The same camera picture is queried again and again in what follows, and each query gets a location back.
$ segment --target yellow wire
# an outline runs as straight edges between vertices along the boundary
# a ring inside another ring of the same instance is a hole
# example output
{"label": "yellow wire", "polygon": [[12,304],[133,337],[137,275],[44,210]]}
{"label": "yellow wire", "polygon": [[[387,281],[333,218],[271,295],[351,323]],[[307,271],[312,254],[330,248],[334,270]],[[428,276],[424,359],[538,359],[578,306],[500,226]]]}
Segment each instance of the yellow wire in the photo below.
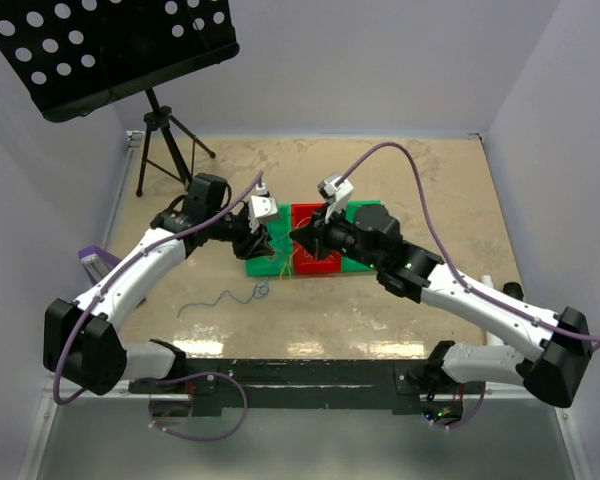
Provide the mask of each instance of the yellow wire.
{"label": "yellow wire", "polygon": [[287,276],[291,276],[291,260],[293,259],[293,256],[298,252],[298,250],[300,250],[300,247],[296,247],[296,249],[291,253],[291,255],[289,255],[284,261],[282,269],[280,270],[280,280],[282,280],[282,277],[284,276],[285,269],[287,270]]}

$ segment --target blue string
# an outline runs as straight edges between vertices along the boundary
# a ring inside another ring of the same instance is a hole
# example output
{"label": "blue string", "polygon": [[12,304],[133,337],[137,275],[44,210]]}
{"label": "blue string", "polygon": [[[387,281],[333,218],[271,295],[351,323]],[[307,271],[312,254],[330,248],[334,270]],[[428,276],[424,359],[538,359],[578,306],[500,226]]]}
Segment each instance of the blue string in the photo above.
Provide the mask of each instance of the blue string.
{"label": "blue string", "polygon": [[238,303],[240,303],[242,305],[247,305],[248,303],[251,302],[251,300],[260,300],[260,299],[266,297],[269,294],[270,290],[271,290],[271,286],[269,285],[269,278],[267,278],[266,280],[261,280],[261,281],[257,282],[253,286],[253,290],[251,292],[251,296],[249,298],[247,298],[246,300],[242,300],[241,298],[236,297],[231,292],[231,290],[223,290],[222,293],[220,295],[218,295],[218,298],[216,298],[215,302],[213,302],[213,303],[191,302],[191,303],[187,303],[186,305],[183,305],[182,307],[180,307],[180,310],[178,310],[178,318],[180,317],[180,314],[182,313],[182,311],[185,308],[189,308],[189,307],[215,307],[216,305],[218,305],[218,303],[220,303],[220,300],[222,300],[222,297],[224,297],[225,295],[229,295],[236,302],[238,302]]}

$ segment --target beige marbled surface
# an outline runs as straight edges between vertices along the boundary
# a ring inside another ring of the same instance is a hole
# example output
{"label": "beige marbled surface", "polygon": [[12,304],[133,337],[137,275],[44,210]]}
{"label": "beige marbled surface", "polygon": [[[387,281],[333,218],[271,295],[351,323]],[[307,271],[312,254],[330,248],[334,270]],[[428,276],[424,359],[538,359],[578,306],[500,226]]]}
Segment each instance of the beige marbled surface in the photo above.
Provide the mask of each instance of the beige marbled surface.
{"label": "beige marbled surface", "polygon": [[[196,150],[196,173],[226,177],[240,192],[258,170],[280,203],[320,202],[319,181],[346,168],[380,139],[205,138],[215,160]],[[511,247],[486,160],[477,140],[398,140],[415,157],[434,225],[458,267],[496,284],[517,280]],[[191,145],[179,140],[185,158]],[[164,142],[152,141],[151,158],[169,166]],[[144,196],[134,195],[139,162],[122,204],[111,250],[124,256],[181,185],[149,167]],[[383,149],[350,178],[353,200],[380,199],[400,220],[406,239],[437,251],[422,216],[411,169],[395,149]],[[262,300],[240,305],[224,298],[216,307],[179,308],[211,302],[224,289],[247,298],[255,279],[245,274],[229,244],[209,242],[167,275],[122,332],[125,342],[159,338],[190,355],[265,358],[424,357],[439,340],[484,342],[484,334],[445,312],[386,293],[373,275],[293,277],[271,280]]]}

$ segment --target tripod leg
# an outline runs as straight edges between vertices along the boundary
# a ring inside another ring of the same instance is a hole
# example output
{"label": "tripod leg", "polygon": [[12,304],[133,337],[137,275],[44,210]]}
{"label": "tripod leg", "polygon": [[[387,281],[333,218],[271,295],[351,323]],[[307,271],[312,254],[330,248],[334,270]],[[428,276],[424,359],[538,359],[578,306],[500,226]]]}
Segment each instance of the tripod leg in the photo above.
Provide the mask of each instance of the tripod leg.
{"label": "tripod leg", "polygon": [[195,143],[197,143],[198,145],[200,145],[200,148],[202,148],[205,152],[207,152],[209,154],[209,156],[211,158],[216,158],[216,152],[214,152],[213,150],[211,150],[209,147],[207,147],[204,143],[202,143],[198,137],[194,136],[193,137],[193,141]]}
{"label": "tripod leg", "polygon": [[144,134],[144,147],[142,148],[142,163],[140,164],[140,177],[138,178],[138,188],[136,190],[136,197],[142,196],[144,173],[147,170],[147,160],[149,160],[149,142],[151,142],[151,130],[147,128]]}
{"label": "tripod leg", "polygon": [[196,142],[195,136],[193,137],[193,146],[191,147],[191,175],[193,175],[193,167],[196,163]]}
{"label": "tripod leg", "polygon": [[173,163],[176,165],[176,170],[178,170],[178,175],[180,176],[180,180],[184,185],[184,188],[188,188],[191,183],[191,172],[187,168],[187,164],[182,158],[182,153],[180,153],[180,149],[178,148],[178,144],[173,138],[173,134],[171,133],[171,129],[169,127],[161,128],[160,131],[164,136],[164,141],[167,144],[167,148],[169,149],[169,153],[171,154],[171,158],[173,159]]}
{"label": "tripod leg", "polygon": [[207,147],[204,143],[202,143],[198,137],[196,137],[191,130],[189,130],[187,127],[185,127],[180,120],[178,120],[176,117],[174,117],[173,115],[171,115],[169,117],[171,119],[171,121],[176,125],[176,127],[178,127],[180,130],[182,130],[191,140],[193,140],[194,145],[193,145],[193,149],[195,150],[196,148],[196,144],[200,146],[200,148],[202,148],[205,152],[207,152],[207,154],[209,154],[209,156],[211,158],[216,158],[216,153],[211,150],[209,147]]}

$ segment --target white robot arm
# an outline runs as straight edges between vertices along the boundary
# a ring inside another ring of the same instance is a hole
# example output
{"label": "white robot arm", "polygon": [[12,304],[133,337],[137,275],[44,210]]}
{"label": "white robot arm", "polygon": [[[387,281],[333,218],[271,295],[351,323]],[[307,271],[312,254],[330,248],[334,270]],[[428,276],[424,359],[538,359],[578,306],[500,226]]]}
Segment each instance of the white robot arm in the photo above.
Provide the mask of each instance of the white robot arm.
{"label": "white robot arm", "polygon": [[373,268],[390,293],[446,310],[504,342],[495,346],[441,342],[429,357],[424,383],[523,385],[551,405],[571,405],[592,355],[591,343],[562,336],[551,327],[588,335],[582,313],[567,307],[558,314],[529,305],[452,270],[455,267],[435,253],[404,240],[398,220],[382,205],[361,207],[349,222],[345,208],[353,187],[348,180],[338,185],[339,179],[332,175],[318,186],[326,202],[307,226],[291,233],[293,240],[317,259],[338,252]]}
{"label": "white robot arm", "polygon": [[[107,393],[120,380],[166,377],[182,353],[177,348],[157,340],[126,345],[119,340],[122,327],[142,299],[160,279],[210,239],[231,242],[239,259],[273,254],[265,225],[277,219],[279,211],[276,199],[263,183],[237,215],[228,213],[199,233],[166,240],[222,210],[220,204],[227,189],[223,178],[196,175],[182,199],[181,210],[172,204],[158,214],[138,245],[109,275],[71,303],[54,301],[45,313],[45,367],[56,371],[69,332],[92,300],[100,298],[72,345],[62,375],[97,394]],[[164,243],[159,247],[147,249],[160,241]],[[137,261],[130,261],[139,254]],[[108,291],[103,295],[105,284]]]}

